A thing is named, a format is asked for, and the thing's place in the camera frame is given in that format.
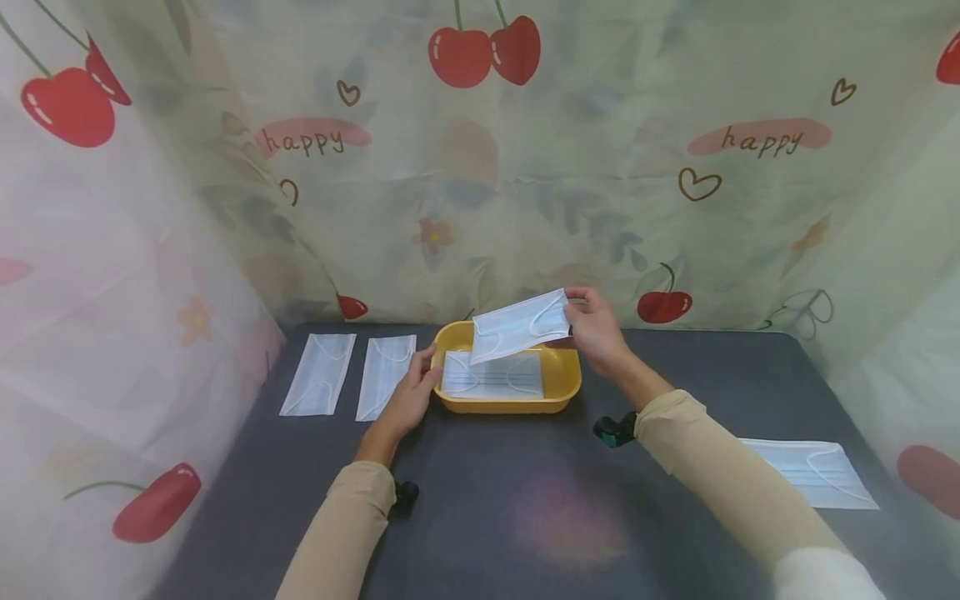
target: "white ear loop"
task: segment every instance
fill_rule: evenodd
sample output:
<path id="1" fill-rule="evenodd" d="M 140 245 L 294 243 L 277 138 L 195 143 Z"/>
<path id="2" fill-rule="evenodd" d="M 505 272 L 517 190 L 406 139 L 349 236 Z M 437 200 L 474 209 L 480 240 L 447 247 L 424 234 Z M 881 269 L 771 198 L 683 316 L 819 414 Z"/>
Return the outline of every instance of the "white ear loop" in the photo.
<path id="1" fill-rule="evenodd" d="M 343 360 L 344 358 L 347 358 L 347 352 L 348 352 L 348 350 L 349 350 L 349 344 L 347 344 L 347 348 L 344 348 L 344 353 L 341 354 L 340 356 L 334 356 L 333 354 L 331 354 L 326 348 L 323 347 L 323 345 L 322 345 L 320 342 L 316 342 L 316 344 L 317 344 L 317 348 L 319 348 L 321 352 L 323 352 L 324 354 L 326 354 L 326 356 L 327 356 L 330 360 Z"/>
<path id="2" fill-rule="evenodd" d="M 562 298 L 565 298 L 565 296 L 564 296 L 564 297 L 554 298 L 552 302 L 550 302 L 549 304 L 547 304 L 546 306 L 544 306 L 544 307 L 540 310 L 540 312 L 537 313 L 537 314 L 534 316 L 534 318 L 530 320 L 530 324 L 527 325 L 527 331 L 530 333 L 530 335 L 532 335 L 532 336 L 534 336 L 534 337 L 539 337 L 539 336 L 544 335 L 544 334 L 546 334 L 546 333 L 553 333 L 552 331 L 543 331 L 542 333 L 536 333 L 536 332 L 534 332 L 534 324 L 537 322 L 537 319 L 539 319 L 539 318 L 542 317 L 544 314 L 546 314 L 546 311 L 548 311 L 548 310 L 550 310 L 551 308 L 553 308 L 554 304 L 556 304 L 557 302 L 559 302 Z M 479 324 L 476 322 L 476 320 L 473 321 L 473 328 L 476 330 L 476 332 L 477 332 L 479 335 L 495 335 L 495 336 L 496 336 L 496 346 L 494 346 L 491 351 L 489 351 L 489 352 L 487 352 L 486 354 L 484 354 L 484 356 L 490 356 L 491 354 L 496 353 L 497 349 L 500 348 L 500 344 L 503 342 L 503 336 L 502 336 L 500 333 L 496 332 L 496 331 L 495 331 L 494 333 L 484 333 L 483 331 L 480 330 L 480 326 L 479 326 Z"/>
<path id="3" fill-rule="evenodd" d="M 453 362 L 455 362 L 455 363 L 457 363 L 458 365 L 460 365 L 461 367 L 463 367 L 463 368 L 464 368 L 464 371 L 466 371 L 469 376 L 473 377 L 473 385 L 471 385 L 470 387 L 465 388 L 465 389 L 463 389 L 463 390 L 457 390 L 457 391 L 456 391 L 456 394 L 462 394 L 463 392 L 469 392 L 469 391 L 472 390 L 473 388 L 475 388 L 475 387 L 477 387 L 478 385 L 480 385 L 480 377 L 476 376 L 476 373 L 472 372 L 472 371 L 470 370 L 470 367 L 468 367 L 467 365 L 464 364 L 464 361 L 460 360 L 459 358 L 456 357 L 456 355 L 453 355 L 453 354 L 451 354 L 451 355 L 448 356 L 447 358 L 449 358 L 449 359 L 452 360 Z"/>
<path id="4" fill-rule="evenodd" d="M 525 358 L 522 358 L 522 359 L 516 361 L 516 362 L 514 363 L 514 365 L 507 370 L 507 385 L 509 385 L 510 387 L 514 388 L 514 389 L 517 390 L 518 392 L 525 392 L 526 394 L 533 394 L 533 395 L 535 395 L 535 394 L 537 393 L 537 390 L 527 390 L 527 389 L 521 388 L 521 387 L 519 387 L 519 386 L 516 386 L 516 385 L 514 385 L 513 383 L 510 382 L 510 375 L 514 374 L 514 369 L 516 369 L 517 367 L 519 367 L 520 365 L 522 365 L 523 363 L 525 363 L 526 361 L 530 360 L 530 359 L 533 358 L 533 357 L 534 357 L 534 355 L 528 352 L 528 353 L 527 353 L 527 356 L 526 356 Z"/>
<path id="5" fill-rule="evenodd" d="M 317 383 L 315 383 L 315 384 L 313 384 L 312 386 L 310 386 L 309 388 L 307 388 L 306 392 L 303 393 L 303 396 L 300 396 L 300 397 L 297 399 L 296 402 L 294 402 L 293 404 L 291 404 L 290 407 L 287 408 L 286 412 L 280 413 L 280 416 L 281 416 L 281 417 L 286 417 L 286 416 L 288 416 L 290 413 L 293 412 L 293 410 L 294 410 L 295 408 L 297 408 L 297 405 L 298 405 L 298 404 L 300 404 L 301 402 L 303 402 L 303 399 L 304 399 L 304 398 L 306 398 L 307 396 L 310 396 L 310 393 L 311 393 L 311 392 L 313 392 L 313 391 L 316 390 L 319 386 L 322 386 L 322 385 L 325 385 L 325 386 L 326 386 L 327 393 L 328 393 L 328 396 L 327 396 L 327 398 L 326 398 L 326 401 L 329 402 L 329 401 L 333 398 L 333 386 L 330 385 L 329 383 L 325 382 L 325 381 L 318 381 Z"/>
<path id="6" fill-rule="evenodd" d="M 539 318 L 542 317 L 544 314 L 546 314 L 546 311 L 548 311 L 548 310 L 550 310 L 551 308 L 553 308 L 553 305 L 556 304 L 557 302 L 559 302 L 561 298 L 565 298 L 565 297 L 560 297 L 560 296 L 558 296 L 558 297 L 554 298 L 552 302 L 550 302 L 549 304 L 547 304 L 546 306 L 544 306 L 544 307 L 542 308 L 542 310 L 541 310 L 539 313 L 537 313 L 537 316 L 536 316 L 536 317 L 534 317 L 533 319 L 530 320 L 530 325 L 527 327 L 527 331 L 530 332 L 530 335 L 539 337 L 539 336 L 543 335 L 544 333 L 553 333 L 552 331 L 543 331 L 542 333 L 534 333 L 534 324 L 537 322 L 537 319 L 539 319 Z"/>
<path id="7" fill-rule="evenodd" d="M 535 395 L 535 394 L 538 392 L 537 390 L 527 390 L 527 389 L 521 388 L 521 387 L 516 386 L 516 385 L 514 385 L 513 383 L 510 382 L 510 375 L 512 375 L 512 374 L 514 373 L 514 369 L 516 369 L 518 366 L 522 365 L 524 362 L 530 360 L 530 359 L 533 358 L 533 357 L 534 357 L 533 354 L 529 354 L 529 353 L 528 353 L 528 355 L 527 355 L 526 357 L 524 357 L 522 360 L 516 361 L 516 363 L 514 363 L 514 364 L 507 370 L 507 385 L 509 385 L 510 387 L 514 388 L 514 389 L 517 390 L 518 392 L 523 392 L 523 393 L 525 393 L 525 394 L 534 394 L 534 395 Z M 459 358 L 457 358 L 457 357 L 454 356 L 454 355 L 451 355 L 449 358 L 450 358 L 450 360 L 452 360 L 453 362 L 455 362 L 455 363 L 457 363 L 458 365 L 460 365 L 461 367 L 463 367 L 463 368 L 467 371 L 467 374 L 468 374 L 470 377 L 473 378 L 473 385 L 471 385 L 471 386 L 468 387 L 468 388 L 464 388 L 463 390 L 456 390 L 456 391 L 455 391 L 455 394 L 462 394 L 463 392 L 469 392 L 469 391 L 472 390 L 473 388 L 475 388 L 475 387 L 477 387 L 478 385 L 480 385 L 480 377 L 478 377 L 478 376 L 476 375 L 476 373 L 472 372 L 472 371 L 469 369 L 469 367 L 464 364 L 464 361 L 460 360 Z"/>
<path id="8" fill-rule="evenodd" d="M 815 472 L 815 473 L 817 473 L 818 475 L 820 475 L 820 478 L 823 479 L 824 481 L 826 481 L 826 482 L 828 483 L 828 485 L 830 485 L 830 486 L 831 486 L 832 488 L 834 488 L 835 490 L 838 490 L 838 491 L 840 491 L 840 492 L 843 492 L 843 493 L 845 493 L 845 494 L 848 495 L 848 496 L 852 496 L 852 497 L 856 498 L 857 500 L 863 500 L 864 502 L 873 502 L 874 500 L 873 500 L 872 498 L 864 497 L 864 496 L 860 495 L 859 493 L 849 492 L 849 491 L 847 491 L 847 490 L 844 490 L 844 489 L 841 488 L 840 486 L 836 485 L 835 483 L 833 483 L 832 481 L 830 481 L 829 479 L 827 479 L 827 478 L 824 476 L 824 474 L 823 474 L 822 472 L 820 472 L 820 470 L 819 470 L 818 468 L 814 467 L 814 466 L 813 466 L 813 463 L 810 462 L 810 459 L 811 459 L 811 458 L 814 458 L 814 457 L 817 457 L 817 456 L 824 456 L 824 455 L 826 455 L 826 454 L 833 454 L 834 452 L 837 452 L 837 451 L 838 451 L 837 448 L 834 448 L 834 449 L 831 449 L 831 450 L 822 450 L 822 451 L 820 451 L 820 452 L 814 452 L 813 454 L 811 454 L 811 455 L 809 455 L 809 456 L 806 457 L 806 463 L 807 463 L 807 465 L 808 465 L 810 468 L 813 469 L 813 472 Z"/>
<path id="9" fill-rule="evenodd" d="M 500 348 L 500 344 L 503 343 L 503 336 L 500 335 L 498 332 L 495 331 L 494 333 L 484 333 L 483 331 L 480 330 L 480 325 L 475 320 L 473 321 L 473 328 L 476 330 L 477 335 L 495 335 L 496 336 L 496 346 L 494 346 L 491 351 L 484 354 L 484 356 L 490 356 L 491 354 L 494 354 L 498 348 Z"/>
<path id="10" fill-rule="evenodd" d="M 410 360 L 410 357 L 411 357 L 411 356 L 414 355 L 413 349 L 412 349 L 412 348 L 407 348 L 407 354 L 406 354 L 406 356 L 404 356 L 403 358 L 391 358 L 391 357 L 387 356 L 387 355 L 383 352 L 382 349 L 380 349 L 380 345 L 376 342 L 376 338 L 371 338 L 371 339 L 370 339 L 370 343 L 373 345 L 374 348 L 376 348 L 376 351 L 377 351 L 377 353 L 380 354 L 380 356 L 383 356 L 384 358 L 386 358 L 387 360 L 389 360 L 389 361 L 392 362 L 392 363 L 403 363 L 403 362 L 406 362 L 406 361 Z"/>

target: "left hand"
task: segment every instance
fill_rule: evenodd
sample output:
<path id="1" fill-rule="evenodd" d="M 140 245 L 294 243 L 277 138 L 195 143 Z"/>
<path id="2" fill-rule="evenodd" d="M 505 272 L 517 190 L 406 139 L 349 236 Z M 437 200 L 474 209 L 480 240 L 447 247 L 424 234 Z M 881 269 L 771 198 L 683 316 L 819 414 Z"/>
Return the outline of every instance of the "left hand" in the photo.
<path id="1" fill-rule="evenodd" d="M 387 406 L 371 429 L 376 428 L 399 442 L 420 424 L 430 403 L 430 391 L 444 374 L 440 365 L 429 369 L 430 358 L 436 350 L 437 343 L 434 342 L 414 353 L 407 374 L 396 384 Z"/>

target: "cherry stem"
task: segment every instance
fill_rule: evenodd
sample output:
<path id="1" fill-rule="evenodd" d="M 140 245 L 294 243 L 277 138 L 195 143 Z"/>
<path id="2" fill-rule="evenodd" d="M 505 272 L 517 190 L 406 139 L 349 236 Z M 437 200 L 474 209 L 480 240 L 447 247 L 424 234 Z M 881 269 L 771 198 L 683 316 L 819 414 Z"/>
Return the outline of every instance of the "cherry stem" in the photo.
<path id="1" fill-rule="evenodd" d="M 500 13 L 500 22 L 503 23 L 503 28 L 506 29 L 510 27 L 507 24 L 507 17 L 503 15 L 503 7 L 500 6 L 500 0 L 493 0 L 496 3 L 496 11 Z"/>
<path id="2" fill-rule="evenodd" d="M 40 73 L 43 73 L 47 79 L 53 79 L 54 75 L 47 70 L 47 67 L 43 66 L 43 63 L 40 62 L 34 53 L 30 51 L 30 48 L 23 43 L 23 40 L 13 32 L 13 29 L 10 28 L 10 23 L 7 22 L 7 19 L 4 18 L 3 14 L 0 14 L 0 27 L 3 27 L 4 31 L 7 32 L 7 35 L 10 36 L 10 39 L 13 40 L 17 46 L 20 47 L 20 50 L 23 51 L 23 54 L 27 55 L 27 58 L 32 60 L 37 69 L 40 70 Z"/>
<path id="3" fill-rule="evenodd" d="M 666 264 L 665 262 L 661 262 L 661 265 L 663 265 L 664 269 L 670 272 L 670 287 L 666 291 L 666 293 L 669 294 L 673 291 L 673 286 L 677 282 L 677 276 L 674 275 L 673 269 L 670 268 L 670 265 Z"/>
<path id="4" fill-rule="evenodd" d="M 87 490 L 92 490 L 92 489 L 94 489 L 94 488 L 105 488 L 105 487 L 107 487 L 107 486 L 117 486 L 117 487 L 120 487 L 120 488 L 129 488 L 129 489 L 131 489 L 131 490 L 137 490 L 138 492 L 144 492 L 144 491 L 147 490 L 147 489 L 144 488 L 143 486 L 137 486 L 137 485 L 132 484 L 132 483 L 127 483 L 127 482 L 125 482 L 125 481 L 98 481 L 97 483 L 91 483 L 91 484 L 88 485 L 88 486 L 83 486 L 82 488 L 79 488 L 79 489 L 77 489 L 77 490 L 72 491 L 71 493 L 69 493 L 69 494 L 67 494 L 66 496 L 64 496 L 63 499 L 64 499 L 64 500 L 69 500 L 70 498 L 72 498 L 73 496 L 77 495 L 77 494 L 80 493 L 80 492 L 86 492 Z"/>
<path id="5" fill-rule="evenodd" d="M 57 23 L 57 27 L 60 27 L 61 29 L 63 29 L 63 32 L 66 33 L 68 36 L 73 37 L 73 40 L 74 40 L 75 42 L 77 42 L 78 44 L 80 44 L 80 47 L 81 47 L 81 48 L 83 48 L 83 49 L 86 50 L 87 52 L 90 51 L 90 47 L 87 46 L 86 44 L 84 44 L 84 43 L 80 40 L 79 37 L 74 36 L 74 35 L 73 35 L 73 32 L 71 32 L 69 29 L 66 28 L 66 25 L 64 25 L 63 23 L 60 23 L 60 20 L 59 20 L 58 18 L 56 18 L 52 12 L 50 12 L 50 9 L 48 9 L 48 8 L 45 7 L 45 6 L 43 6 L 43 3 L 40 2 L 40 0 L 34 0 L 34 3 L 35 3 L 37 6 L 39 6 L 42 11 L 46 12 L 46 13 L 47 13 L 47 16 L 49 16 L 50 19 L 51 19 L 54 23 Z"/>

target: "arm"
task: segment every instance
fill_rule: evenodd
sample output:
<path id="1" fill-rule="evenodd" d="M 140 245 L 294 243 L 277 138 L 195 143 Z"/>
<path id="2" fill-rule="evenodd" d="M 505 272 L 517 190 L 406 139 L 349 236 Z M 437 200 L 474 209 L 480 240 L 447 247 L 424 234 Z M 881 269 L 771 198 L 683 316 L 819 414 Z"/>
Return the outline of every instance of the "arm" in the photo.
<path id="1" fill-rule="evenodd" d="M 276 600 L 352 600 L 360 594 L 370 556 L 396 502 L 390 465 L 400 440 L 423 419 L 437 367 L 423 373 L 434 346 L 414 354 L 380 417 L 364 434 L 307 529 Z"/>
<path id="2" fill-rule="evenodd" d="M 627 347 L 610 308 L 567 288 L 573 341 L 637 412 L 635 436 L 774 577 L 778 598 L 875 599 L 870 575 L 804 497 L 759 455 Z"/>

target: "hand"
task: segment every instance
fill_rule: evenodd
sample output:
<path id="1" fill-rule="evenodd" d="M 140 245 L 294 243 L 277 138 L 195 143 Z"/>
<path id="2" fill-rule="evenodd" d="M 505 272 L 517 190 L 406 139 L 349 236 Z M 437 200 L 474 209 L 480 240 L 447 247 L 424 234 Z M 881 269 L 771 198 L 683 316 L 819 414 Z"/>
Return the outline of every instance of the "hand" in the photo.
<path id="1" fill-rule="evenodd" d="M 613 311 L 593 288 L 568 287 L 564 289 L 571 300 L 564 307 L 564 315 L 570 321 L 572 346 L 580 350 L 590 367 L 602 377 L 615 379 L 636 360 L 620 333 Z M 571 338 L 548 344 L 552 348 L 570 348 Z"/>
<path id="2" fill-rule="evenodd" d="M 410 368 L 396 384 L 394 393 L 387 401 L 383 412 L 373 422 L 357 449 L 354 461 L 374 461 L 386 468 L 394 461 L 396 446 L 403 436 L 410 433 L 423 420 L 430 403 L 430 390 L 437 385 L 444 368 L 438 365 L 424 373 L 424 363 L 437 350 L 436 342 L 415 352 L 410 358 Z"/>
<path id="3" fill-rule="evenodd" d="M 372 428 L 378 425 L 381 430 L 396 435 L 399 441 L 420 424 L 430 403 L 430 391 L 444 373 L 440 365 L 429 369 L 430 358 L 436 350 L 437 343 L 434 342 L 414 353 L 407 374 L 396 384 L 393 395 Z"/>

